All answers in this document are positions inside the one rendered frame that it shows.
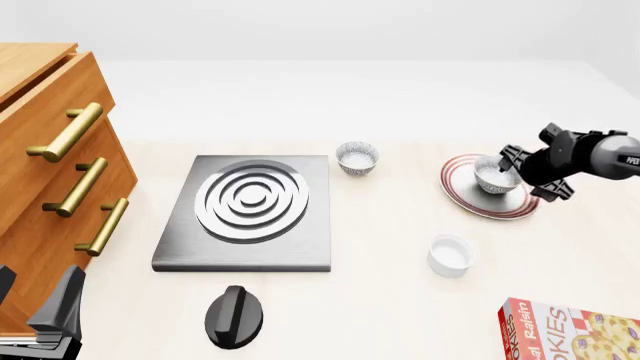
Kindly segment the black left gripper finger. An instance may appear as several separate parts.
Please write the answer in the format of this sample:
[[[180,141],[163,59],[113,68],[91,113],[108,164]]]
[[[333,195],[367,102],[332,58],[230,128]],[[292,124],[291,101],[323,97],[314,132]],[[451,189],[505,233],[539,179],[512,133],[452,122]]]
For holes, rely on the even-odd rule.
[[[0,305],[8,296],[16,280],[16,273],[8,266],[0,265]]]
[[[81,335],[80,305],[86,274],[69,266],[44,305],[27,321],[38,335]]]

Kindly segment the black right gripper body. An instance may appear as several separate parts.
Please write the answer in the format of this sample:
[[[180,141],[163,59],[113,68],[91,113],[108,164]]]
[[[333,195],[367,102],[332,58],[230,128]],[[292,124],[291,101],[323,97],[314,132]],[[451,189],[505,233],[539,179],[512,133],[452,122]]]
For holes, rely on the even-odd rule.
[[[566,179],[558,177],[554,170],[545,173],[545,170],[550,170],[550,167],[542,165],[539,161],[540,157],[536,157],[533,153],[519,146],[507,145],[499,155],[511,161],[511,167],[514,167],[523,182],[531,187],[531,196],[552,203],[557,199],[569,200],[575,193]]]

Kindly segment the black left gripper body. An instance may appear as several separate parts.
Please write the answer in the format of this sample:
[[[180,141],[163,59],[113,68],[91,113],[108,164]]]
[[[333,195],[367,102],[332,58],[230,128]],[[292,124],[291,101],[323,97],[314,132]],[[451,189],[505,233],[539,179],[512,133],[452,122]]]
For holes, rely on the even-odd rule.
[[[0,360],[76,360],[82,347],[82,330],[38,330],[0,333]]]

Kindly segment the patterned black white bowl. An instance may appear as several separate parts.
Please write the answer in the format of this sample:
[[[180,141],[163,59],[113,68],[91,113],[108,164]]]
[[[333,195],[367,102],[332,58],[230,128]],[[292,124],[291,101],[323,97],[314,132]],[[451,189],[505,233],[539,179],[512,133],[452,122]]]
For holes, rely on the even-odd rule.
[[[474,176],[479,187],[488,194],[506,194],[523,183],[514,167],[501,170],[500,156],[480,155],[473,164]]]
[[[369,143],[349,141],[336,149],[336,159],[341,169],[351,176],[365,176],[378,164],[378,150]]]

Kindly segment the plate with red rings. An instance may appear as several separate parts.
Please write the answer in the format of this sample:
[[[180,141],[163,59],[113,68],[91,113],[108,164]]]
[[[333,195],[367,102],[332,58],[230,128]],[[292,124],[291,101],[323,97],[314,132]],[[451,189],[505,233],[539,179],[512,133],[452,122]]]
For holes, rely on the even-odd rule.
[[[485,218],[517,220],[533,215],[540,200],[522,183],[505,194],[484,191],[475,179],[474,163],[481,154],[464,154],[443,164],[439,181],[445,194],[462,208]]]

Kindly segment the flat stove plate with rings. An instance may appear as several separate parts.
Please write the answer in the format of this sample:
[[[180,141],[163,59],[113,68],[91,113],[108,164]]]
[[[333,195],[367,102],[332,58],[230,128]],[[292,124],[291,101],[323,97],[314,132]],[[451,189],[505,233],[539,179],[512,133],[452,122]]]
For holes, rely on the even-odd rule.
[[[196,156],[151,265],[157,272],[330,272],[327,156]]]

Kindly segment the red printed cookies box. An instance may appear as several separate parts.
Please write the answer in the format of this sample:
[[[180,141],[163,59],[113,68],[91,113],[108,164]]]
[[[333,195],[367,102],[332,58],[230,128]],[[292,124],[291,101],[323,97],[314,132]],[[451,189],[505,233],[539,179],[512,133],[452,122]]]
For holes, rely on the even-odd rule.
[[[640,360],[640,320],[516,298],[498,317],[506,360]]]

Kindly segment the small white ramekin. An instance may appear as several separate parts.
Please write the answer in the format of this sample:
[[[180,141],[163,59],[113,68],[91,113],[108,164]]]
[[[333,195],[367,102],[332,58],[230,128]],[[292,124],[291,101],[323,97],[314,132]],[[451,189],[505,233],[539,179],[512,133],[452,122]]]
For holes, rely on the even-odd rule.
[[[466,239],[453,234],[440,234],[429,245],[427,261],[437,275],[460,278],[474,263],[474,251]]]

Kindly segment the round black stove knob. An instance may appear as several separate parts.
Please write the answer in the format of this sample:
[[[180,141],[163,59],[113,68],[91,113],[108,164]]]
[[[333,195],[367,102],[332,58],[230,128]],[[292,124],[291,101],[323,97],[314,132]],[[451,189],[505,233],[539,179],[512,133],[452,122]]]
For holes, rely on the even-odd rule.
[[[263,321],[263,308],[257,297],[244,287],[233,285],[209,306],[204,325],[213,344],[236,350],[257,337]]]

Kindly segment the wooden cabinet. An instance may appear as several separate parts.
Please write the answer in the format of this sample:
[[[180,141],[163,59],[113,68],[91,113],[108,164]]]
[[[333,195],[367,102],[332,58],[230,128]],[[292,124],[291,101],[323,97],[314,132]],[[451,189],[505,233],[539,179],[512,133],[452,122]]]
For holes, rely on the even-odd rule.
[[[79,53],[73,43],[1,43],[0,113]]]

